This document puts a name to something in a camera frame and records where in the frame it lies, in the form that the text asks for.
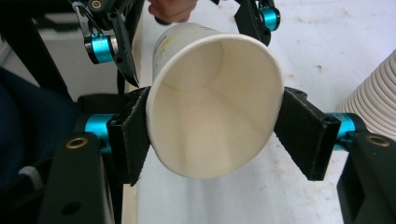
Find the white table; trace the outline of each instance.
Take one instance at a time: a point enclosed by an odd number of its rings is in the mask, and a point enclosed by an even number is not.
[[[282,22],[270,50],[285,85],[308,93],[324,112],[335,111],[396,49],[393,0],[275,0]],[[141,83],[151,84],[152,49],[168,27],[144,7]],[[233,0],[200,0],[192,22],[237,33]],[[336,184],[346,152],[332,154],[325,180],[309,182],[273,135],[250,163],[227,175],[188,179],[168,171],[151,148],[137,185],[138,224],[342,223]]]

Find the blue anodized part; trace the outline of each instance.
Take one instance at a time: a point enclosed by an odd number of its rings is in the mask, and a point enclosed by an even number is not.
[[[94,133],[99,139],[105,142],[106,147],[102,148],[102,153],[111,153],[106,123],[112,117],[112,114],[94,114],[88,118],[87,123],[85,124],[85,132]]]
[[[99,63],[108,63],[113,61],[110,45],[107,36],[102,34],[91,34],[92,49]]]
[[[270,31],[274,31],[276,29],[276,13],[272,8],[269,7],[262,7],[260,8],[262,12],[262,17],[264,19],[264,25],[270,29]]]
[[[355,122],[353,119],[345,113],[328,113],[327,115],[335,117],[341,121],[340,130],[337,134],[337,140],[341,140],[343,138],[347,138],[347,133],[349,132],[356,132]],[[339,150],[343,148],[339,145],[334,146],[335,150]]]

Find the hand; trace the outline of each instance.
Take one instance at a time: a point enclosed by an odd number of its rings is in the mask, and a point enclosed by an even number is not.
[[[172,23],[185,22],[197,5],[197,0],[149,0],[148,12],[155,17]]]

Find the white paper cup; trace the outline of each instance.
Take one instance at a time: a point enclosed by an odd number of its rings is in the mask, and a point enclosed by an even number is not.
[[[283,90],[279,66],[260,41],[181,23],[154,49],[148,136],[172,172],[223,175],[264,148]]]
[[[371,132],[396,141],[396,50],[352,92],[339,111],[359,115]]]

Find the screw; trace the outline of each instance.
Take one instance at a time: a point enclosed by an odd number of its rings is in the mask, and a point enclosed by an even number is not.
[[[100,1],[98,1],[98,0],[95,0],[95,1],[92,2],[92,7],[93,8],[99,9],[101,6],[102,6],[102,3]]]
[[[367,139],[371,143],[376,144],[376,145],[378,145],[380,147],[388,147],[388,146],[390,146],[390,142],[387,139],[384,139],[384,138],[379,137],[379,136],[369,135],[369,136],[367,136]]]
[[[77,149],[87,145],[88,139],[86,138],[73,138],[66,143],[66,147],[69,149]]]

